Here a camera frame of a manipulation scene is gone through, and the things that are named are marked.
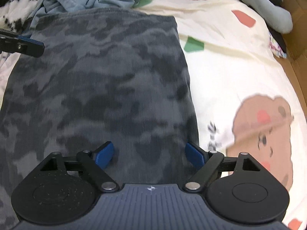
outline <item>black clamp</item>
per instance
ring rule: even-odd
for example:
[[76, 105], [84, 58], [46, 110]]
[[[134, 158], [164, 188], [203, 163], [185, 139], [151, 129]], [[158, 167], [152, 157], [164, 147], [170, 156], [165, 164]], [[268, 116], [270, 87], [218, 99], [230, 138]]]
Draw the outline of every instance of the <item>black clamp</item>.
[[[243, 225], [282, 221], [289, 194], [251, 155], [242, 152], [237, 158], [225, 157], [193, 144], [186, 145], [185, 153], [198, 171], [182, 190], [200, 195], [216, 215]], [[40, 225], [60, 225], [87, 214], [100, 195], [122, 191], [103, 171], [113, 154], [111, 142], [75, 157], [51, 153], [13, 191], [16, 214], [20, 220]], [[67, 171], [77, 171], [79, 177]], [[233, 174], [220, 178], [229, 171]]]
[[22, 53], [32, 57], [41, 57], [45, 46], [42, 42], [23, 37], [18, 33], [0, 29], [0, 53]]

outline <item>cartoon bear print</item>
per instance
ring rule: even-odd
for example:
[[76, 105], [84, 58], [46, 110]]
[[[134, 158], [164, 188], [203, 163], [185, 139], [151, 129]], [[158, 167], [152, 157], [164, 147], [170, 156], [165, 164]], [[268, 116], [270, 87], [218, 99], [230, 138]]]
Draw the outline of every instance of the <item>cartoon bear print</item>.
[[[237, 110], [232, 132], [234, 145], [226, 156], [250, 153], [289, 191], [293, 183], [290, 125], [293, 121], [288, 102], [282, 97], [254, 95]], [[301, 221], [293, 219], [288, 227], [297, 230]]]

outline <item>blue clamp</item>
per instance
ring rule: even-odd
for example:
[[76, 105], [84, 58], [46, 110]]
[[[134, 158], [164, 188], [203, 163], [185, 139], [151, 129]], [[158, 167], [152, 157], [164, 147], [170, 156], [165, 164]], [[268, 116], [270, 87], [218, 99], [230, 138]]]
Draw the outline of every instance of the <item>blue clamp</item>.
[[105, 169], [114, 155], [114, 145], [108, 141], [93, 152], [92, 158], [95, 163], [103, 170]]
[[185, 156], [188, 161], [199, 170], [208, 161], [208, 153], [197, 145], [187, 143], [185, 145]]

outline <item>stuffed animal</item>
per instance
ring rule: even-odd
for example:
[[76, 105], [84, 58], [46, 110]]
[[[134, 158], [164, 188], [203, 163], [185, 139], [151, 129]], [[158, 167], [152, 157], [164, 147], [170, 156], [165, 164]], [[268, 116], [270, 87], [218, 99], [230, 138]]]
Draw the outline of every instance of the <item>stuffed animal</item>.
[[292, 31], [293, 23], [291, 14], [277, 4], [273, 4], [272, 1], [242, 0], [242, 2], [251, 6], [277, 32], [287, 34]]

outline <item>white bed sheet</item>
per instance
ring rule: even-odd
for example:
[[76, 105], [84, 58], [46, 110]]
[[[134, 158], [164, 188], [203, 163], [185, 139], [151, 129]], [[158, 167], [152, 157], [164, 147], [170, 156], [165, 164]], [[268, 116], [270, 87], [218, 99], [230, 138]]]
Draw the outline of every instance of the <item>white bed sheet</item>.
[[304, 230], [307, 124], [264, 20], [238, 0], [141, 0], [136, 9], [177, 21], [200, 147], [251, 153], [289, 191], [283, 223]]
[[7, 87], [7, 81], [9, 76], [18, 61], [20, 53], [13, 53], [6, 59], [4, 63], [0, 66], [0, 108], [3, 102], [3, 96], [5, 88]]

